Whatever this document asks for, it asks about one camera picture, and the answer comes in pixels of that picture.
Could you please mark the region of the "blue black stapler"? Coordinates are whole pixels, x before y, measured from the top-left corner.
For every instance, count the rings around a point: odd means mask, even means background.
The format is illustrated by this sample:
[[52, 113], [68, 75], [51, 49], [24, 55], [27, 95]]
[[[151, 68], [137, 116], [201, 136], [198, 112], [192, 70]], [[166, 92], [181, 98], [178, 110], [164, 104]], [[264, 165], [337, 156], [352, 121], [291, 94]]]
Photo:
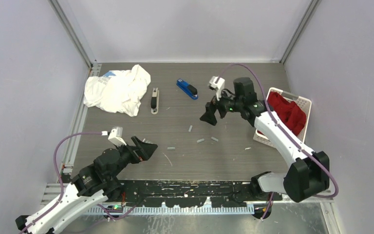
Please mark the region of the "blue black stapler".
[[183, 92], [185, 94], [187, 94], [191, 99], [193, 99], [193, 100], [198, 99], [198, 91], [193, 85], [189, 84], [188, 82], [186, 82], [182, 79], [178, 79], [177, 82], [176, 82], [176, 85], [181, 90], [183, 90]]

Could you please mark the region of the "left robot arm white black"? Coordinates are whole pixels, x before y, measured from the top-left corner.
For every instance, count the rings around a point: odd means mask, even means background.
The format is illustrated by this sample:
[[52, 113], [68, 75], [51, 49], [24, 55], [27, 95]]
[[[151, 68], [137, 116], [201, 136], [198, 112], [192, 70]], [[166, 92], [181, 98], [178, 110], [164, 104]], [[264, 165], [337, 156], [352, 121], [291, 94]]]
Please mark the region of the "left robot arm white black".
[[104, 201], [122, 198], [124, 187], [118, 174], [129, 164], [149, 160], [157, 144], [143, 142], [136, 136], [134, 145], [120, 145], [104, 150], [93, 163], [82, 168], [60, 194], [44, 208], [16, 219], [22, 234], [58, 234], [89, 208]]

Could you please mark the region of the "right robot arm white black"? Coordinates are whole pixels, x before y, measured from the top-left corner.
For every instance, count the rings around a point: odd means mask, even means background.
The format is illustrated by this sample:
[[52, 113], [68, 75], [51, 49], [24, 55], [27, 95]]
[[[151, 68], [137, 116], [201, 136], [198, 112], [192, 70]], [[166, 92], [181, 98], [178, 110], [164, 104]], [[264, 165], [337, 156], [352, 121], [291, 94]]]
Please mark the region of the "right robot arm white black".
[[233, 81], [234, 92], [224, 87], [225, 80], [212, 77], [209, 89], [215, 96], [205, 105], [201, 121], [216, 125], [215, 112], [224, 118], [228, 112], [240, 113], [251, 126], [263, 133], [278, 150], [288, 171], [284, 174], [265, 172], [252, 177], [251, 194], [256, 200], [265, 199], [270, 192], [286, 194], [294, 202], [301, 202], [327, 190], [330, 186], [329, 157], [315, 152], [300, 141], [265, 100], [259, 100], [250, 78]]

